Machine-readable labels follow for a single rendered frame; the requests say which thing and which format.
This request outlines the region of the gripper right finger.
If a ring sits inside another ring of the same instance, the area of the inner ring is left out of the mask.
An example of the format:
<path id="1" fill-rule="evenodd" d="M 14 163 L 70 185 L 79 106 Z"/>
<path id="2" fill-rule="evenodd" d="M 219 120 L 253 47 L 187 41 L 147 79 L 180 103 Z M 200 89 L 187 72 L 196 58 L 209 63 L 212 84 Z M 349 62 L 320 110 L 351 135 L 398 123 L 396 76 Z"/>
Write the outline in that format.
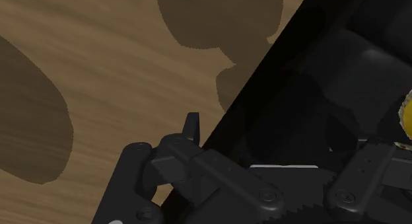
<path id="1" fill-rule="evenodd" d="M 412 224 L 412 151 L 364 141 L 325 195 L 344 224 Z"/>

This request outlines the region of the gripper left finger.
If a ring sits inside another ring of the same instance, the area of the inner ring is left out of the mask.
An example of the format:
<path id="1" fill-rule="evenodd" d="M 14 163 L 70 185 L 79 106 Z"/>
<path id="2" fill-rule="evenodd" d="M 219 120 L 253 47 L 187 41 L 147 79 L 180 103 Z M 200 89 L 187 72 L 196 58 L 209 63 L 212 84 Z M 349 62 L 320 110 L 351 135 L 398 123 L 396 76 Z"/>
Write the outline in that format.
<path id="1" fill-rule="evenodd" d="M 199 114 L 158 147 L 125 146 L 91 224 L 272 224 L 282 192 L 219 152 L 199 146 Z"/>

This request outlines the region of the yellow round object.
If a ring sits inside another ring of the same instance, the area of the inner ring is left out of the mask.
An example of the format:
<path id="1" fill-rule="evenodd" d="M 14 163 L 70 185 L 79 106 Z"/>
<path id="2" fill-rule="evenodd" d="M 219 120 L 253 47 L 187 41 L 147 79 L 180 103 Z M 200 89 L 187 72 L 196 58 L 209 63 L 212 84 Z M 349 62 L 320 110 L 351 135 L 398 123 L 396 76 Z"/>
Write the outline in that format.
<path id="1" fill-rule="evenodd" d="M 402 102 L 398 111 L 398 116 L 399 124 L 410 142 L 395 142 L 395 144 L 401 149 L 412 151 L 412 90 L 408 92 Z"/>

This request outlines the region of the large black object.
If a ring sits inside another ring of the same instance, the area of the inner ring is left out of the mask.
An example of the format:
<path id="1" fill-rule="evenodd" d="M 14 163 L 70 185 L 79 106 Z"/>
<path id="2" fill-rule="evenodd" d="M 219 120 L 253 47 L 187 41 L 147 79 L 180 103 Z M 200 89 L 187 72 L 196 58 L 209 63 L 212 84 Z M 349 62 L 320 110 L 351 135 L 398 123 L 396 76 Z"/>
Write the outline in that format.
<path id="1" fill-rule="evenodd" d="M 204 147 L 337 170 L 361 139 L 411 144 L 410 91 L 412 0 L 303 0 Z"/>

